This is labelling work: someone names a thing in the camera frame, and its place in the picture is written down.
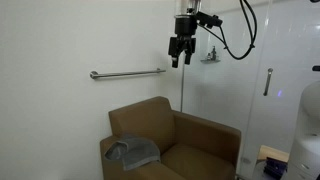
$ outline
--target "white wall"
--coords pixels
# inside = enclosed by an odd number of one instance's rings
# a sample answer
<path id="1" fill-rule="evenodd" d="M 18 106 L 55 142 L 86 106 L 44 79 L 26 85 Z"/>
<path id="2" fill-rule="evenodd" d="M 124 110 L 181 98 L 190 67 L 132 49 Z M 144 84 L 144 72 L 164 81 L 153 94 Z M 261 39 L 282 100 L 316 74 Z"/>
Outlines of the white wall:
<path id="1" fill-rule="evenodd" d="M 0 1 L 0 179 L 100 180 L 107 112 L 154 96 L 180 108 L 172 1 Z M 167 69 L 94 81 L 89 73 Z"/>

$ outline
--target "folded towel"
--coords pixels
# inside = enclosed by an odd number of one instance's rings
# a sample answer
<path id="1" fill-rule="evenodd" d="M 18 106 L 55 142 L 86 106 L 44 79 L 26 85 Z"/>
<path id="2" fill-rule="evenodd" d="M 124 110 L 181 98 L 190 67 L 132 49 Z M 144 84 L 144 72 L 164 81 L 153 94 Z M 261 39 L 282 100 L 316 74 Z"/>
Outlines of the folded towel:
<path id="1" fill-rule="evenodd" d="M 122 160 L 125 171 L 140 167 L 152 161 L 160 162 L 157 145 L 146 138 L 125 135 L 105 153 L 107 160 Z"/>

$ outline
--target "grab bar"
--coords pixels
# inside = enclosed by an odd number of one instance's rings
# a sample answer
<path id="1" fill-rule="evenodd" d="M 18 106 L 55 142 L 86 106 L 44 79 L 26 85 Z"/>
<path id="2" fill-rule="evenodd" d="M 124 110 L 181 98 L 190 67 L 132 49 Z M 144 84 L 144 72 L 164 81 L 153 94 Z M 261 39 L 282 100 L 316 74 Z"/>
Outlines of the grab bar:
<path id="1" fill-rule="evenodd" d="M 161 70 L 157 68 L 157 70 L 155 71 L 139 71 L 139 72 L 110 73 L 110 74 L 99 74 L 96 71 L 92 71 L 90 73 L 90 77 L 92 79 L 98 79 L 102 77 L 132 76 L 132 75 L 139 75 L 139 74 L 152 74 L 152 73 L 161 73 L 161 72 L 166 72 L 166 70 Z"/>

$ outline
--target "armchair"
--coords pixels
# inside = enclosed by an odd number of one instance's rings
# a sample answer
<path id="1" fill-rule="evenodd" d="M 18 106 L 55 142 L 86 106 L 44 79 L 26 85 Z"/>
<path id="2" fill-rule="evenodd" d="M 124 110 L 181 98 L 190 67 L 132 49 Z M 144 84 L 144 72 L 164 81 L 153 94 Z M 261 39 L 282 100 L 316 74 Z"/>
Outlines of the armchair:
<path id="1" fill-rule="evenodd" d="M 105 180 L 235 179 L 239 130 L 174 111 L 163 97 L 111 111 L 109 117 L 113 136 L 100 142 Z M 124 133 L 153 140 L 161 152 L 161 163 L 123 171 L 121 162 L 105 160 L 104 153 Z"/>

